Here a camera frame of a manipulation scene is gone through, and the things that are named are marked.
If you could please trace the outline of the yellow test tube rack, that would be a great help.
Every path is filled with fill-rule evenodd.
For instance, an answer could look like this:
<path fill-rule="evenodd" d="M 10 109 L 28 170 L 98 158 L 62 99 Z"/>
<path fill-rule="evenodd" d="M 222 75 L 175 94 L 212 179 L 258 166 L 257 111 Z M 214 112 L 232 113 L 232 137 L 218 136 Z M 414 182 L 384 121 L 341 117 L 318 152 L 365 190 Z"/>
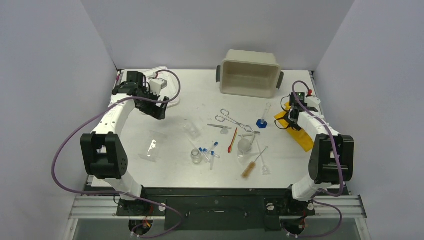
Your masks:
<path fill-rule="evenodd" d="M 310 150 L 312 150 L 314 142 L 304 129 L 297 131 L 293 128 L 287 128 L 289 124 L 284 119 L 280 119 L 285 115 L 285 113 L 285 111 L 282 111 L 274 116 L 277 122 L 276 126 L 285 129 L 288 134 L 303 148 L 305 152 L 309 152 Z"/>

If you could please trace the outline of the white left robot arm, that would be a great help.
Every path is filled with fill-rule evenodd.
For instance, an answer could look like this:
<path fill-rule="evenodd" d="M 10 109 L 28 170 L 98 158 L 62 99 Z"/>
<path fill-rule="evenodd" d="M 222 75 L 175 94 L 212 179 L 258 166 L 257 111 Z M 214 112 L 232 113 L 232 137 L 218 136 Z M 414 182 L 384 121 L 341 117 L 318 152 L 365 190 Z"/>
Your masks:
<path fill-rule="evenodd" d="M 108 111 L 99 124 L 80 138 L 86 172 L 104 180 L 123 200 L 130 201 L 129 208 L 136 215 L 149 210 L 149 201 L 142 197 L 143 187 L 128 172 L 129 159 L 120 135 L 134 109 L 156 120 L 165 119 L 170 99 L 161 96 L 168 84 L 159 78 L 160 73 L 147 77 L 139 71 L 128 71 L 126 80 L 112 90 Z"/>

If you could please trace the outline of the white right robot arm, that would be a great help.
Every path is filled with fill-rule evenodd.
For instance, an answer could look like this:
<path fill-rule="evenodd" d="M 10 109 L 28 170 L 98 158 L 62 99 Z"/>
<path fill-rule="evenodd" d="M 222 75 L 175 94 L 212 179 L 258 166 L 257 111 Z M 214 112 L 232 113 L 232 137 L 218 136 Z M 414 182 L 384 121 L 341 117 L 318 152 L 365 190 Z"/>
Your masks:
<path fill-rule="evenodd" d="M 292 194 L 282 199 L 283 209 L 294 214 L 328 187 L 339 186 L 340 196 L 344 184 L 353 178 L 354 139 L 334 130 L 317 109 L 320 100 L 310 93 L 293 92 L 283 116 L 285 129 L 303 148 L 310 152 L 307 175 L 291 187 Z"/>

